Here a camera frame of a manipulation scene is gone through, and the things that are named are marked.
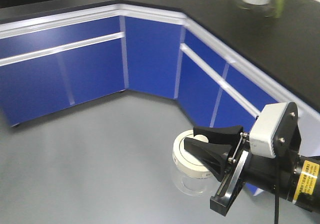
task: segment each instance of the cabinet door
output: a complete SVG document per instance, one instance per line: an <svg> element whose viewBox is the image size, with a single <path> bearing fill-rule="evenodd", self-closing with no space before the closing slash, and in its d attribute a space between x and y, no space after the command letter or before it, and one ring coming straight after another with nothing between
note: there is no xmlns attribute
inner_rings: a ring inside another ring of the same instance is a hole
<svg viewBox="0 0 320 224"><path fill-rule="evenodd" d="M61 52L75 104L125 89L121 40Z"/></svg>
<svg viewBox="0 0 320 224"><path fill-rule="evenodd" d="M57 47L117 32L120 32L118 16L3 38L0 39L0 58Z"/></svg>
<svg viewBox="0 0 320 224"><path fill-rule="evenodd" d="M174 98L180 25L125 18L129 89Z"/></svg>
<svg viewBox="0 0 320 224"><path fill-rule="evenodd" d="M245 97L258 110L262 111L264 106L277 101L264 92L260 87L246 78L242 73L232 66L229 67L226 76L227 82Z"/></svg>
<svg viewBox="0 0 320 224"><path fill-rule="evenodd" d="M222 92L220 103L217 109L214 127L223 128L241 125L246 132L251 130L256 118L247 112L225 91Z"/></svg>
<svg viewBox="0 0 320 224"><path fill-rule="evenodd" d="M12 126L69 107L57 57L0 67L0 106Z"/></svg>
<svg viewBox="0 0 320 224"><path fill-rule="evenodd" d="M210 125L219 89L216 82L183 54L178 102L196 125Z"/></svg>

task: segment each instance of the white trim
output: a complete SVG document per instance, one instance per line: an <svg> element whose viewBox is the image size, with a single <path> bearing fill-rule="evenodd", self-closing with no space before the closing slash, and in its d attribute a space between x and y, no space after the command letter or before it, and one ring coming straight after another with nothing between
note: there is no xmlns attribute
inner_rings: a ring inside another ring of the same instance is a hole
<svg viewBox="0 0 320 224"><path fill-rule="evenodd" d="M126 38L126 20L124 16L119 16L120 19L120 31L124 33L124 36L121 38L121 52L122 52L122 63L123 63L123 80L124 88L129 88L129 72L128 72L128 54L127 54L127 38Z"/></svg>
<svg viewBox="0 0 320 224"><path fill-rule="evenodd" d="M218 53L222 58L227 60L228 63L230 63L236 70L246 76L250 81L259 86L278 102L295 102L301 109L299 110L300 114L306 111L320 121L320 113L304 103L301 99L296 97L274 79L266 75L255 65L243 58L190 18L186 20L186 28L212 50Z"/></svg>
<svg viewBox="0 0 320 224"><path fill-rule="evenodd" d="M184 25L187 17L184 13L177 11L142 7L130 4L120 4L119 8L120 15L126 17L141 18L178 25Z"/></svg>
<svg viewBox="0 0 320 224"><path fill-rule="evenodd" d="M253 117L256 117L260 114L260 111L256 107L254 107L238 91L236 91L230 84L228 84L223 77L215 72L185 43L181 44L180 49Z"/></svg>
<svg viewBox="0 0 320 224"><path fill-rule="evenodd" d="M226 62L224 64L224 69L223 69L224 71L222 73L222 78L224 78L224 80L227 78L229 67L230 67L230 65L228 64L228 62ZM220 101L221 101L221 97L222 97L222 92L223 92L223 89L220 87L219 91L218 91L218 95L216 96L216 102L215 102L215 105L214 105L212 118L211 118L211 122L210 122L210 127L211 128L214 126L215 121L216 121L216 117L217 117L217 114L218 114L218 109L219 109L219 105L220 105Z"/></svg>
<svg viewBox="0 0 320 224"><path fill-rule="evenodd" d="M86 40L82 40L74 43L68 43L61 46L47 48L47 49L43 49L35 52L19 54L16 56L0 59L0 67L8 64L12 64L12 63L17 63L17 62L26 61L33 58L39 58L39 57L75 49L75 48L102 43L102 42L106 42L106 41L110 41L110 40L114 40L122 37L124 37L124 33L119 32L119 33L113 33L113 34L109 34L101 37L90 38L90 39L86 39Z"/></svg>
<svg viewBox="0 0 320 224"><path fill-rule="evenodd" d="M187 17L185 14L176 11L129 4L113 4L0 24L0 38L120 15L179 25L184 25Z"/></svg>
<svg viewBox="0 0 320 224"><path fill-rule="evenodd" d="M186 29L185 27L181 27L181 34L180 34L180 45L182 43L184 43L184 40L185 40L185 37L186 37ZM181 49L179 49L179 53L178 53L178 64L177 64L177 67L176 67L176 73L175 73L175 87L174 87L174 99L177 99L178 98L178 95L179 95L179 86L180 86L180 78L181 78L181 68L182 68L182 55L183 55L183 52Z"/></svg>
<svg viewBox="0 0 320 224"><path fill-rule="evenodd" d="M0 24L0 38L114 17L119 15L118 9L118 5L109 5Z"/></svg>

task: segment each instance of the black countertop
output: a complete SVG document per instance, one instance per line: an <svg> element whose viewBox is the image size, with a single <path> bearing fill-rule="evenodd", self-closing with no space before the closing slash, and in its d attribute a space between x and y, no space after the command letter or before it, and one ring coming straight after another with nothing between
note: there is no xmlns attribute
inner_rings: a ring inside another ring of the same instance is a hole
<svg viewBox="0 0 320 224"><path fill-rule="evenodd" d="M286 0L281 18L234 0L51 0L0 9L0 23L113 3L182 11L320 112L320 3Z"/></svg>

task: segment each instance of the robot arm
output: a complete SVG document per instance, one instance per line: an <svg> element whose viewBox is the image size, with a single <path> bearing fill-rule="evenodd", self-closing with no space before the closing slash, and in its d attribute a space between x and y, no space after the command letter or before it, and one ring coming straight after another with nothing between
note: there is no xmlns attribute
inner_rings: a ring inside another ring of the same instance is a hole
<svg viewBox="0 0 320 224"><path fill-rule="evenodd" d="M266 105L250 133L243 127L194 127L208 143L184 139L184 149L202 162L221 185L210 208L225 216L245 183L320 214L320 161L299 155L295 103Z"/></svg>

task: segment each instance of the yellow label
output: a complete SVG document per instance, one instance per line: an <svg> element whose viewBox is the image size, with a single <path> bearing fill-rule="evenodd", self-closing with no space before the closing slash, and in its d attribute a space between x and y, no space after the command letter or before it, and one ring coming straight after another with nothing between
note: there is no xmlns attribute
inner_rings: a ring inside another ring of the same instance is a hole
<svg viewBox="0 0 320 224"><path fill-rule="evenodd" d="M299 177L298 185L296 186L293 201L296 202L300 193L312 195L315 189L319 174L320 165L310 161L305 161Z"/></svg>

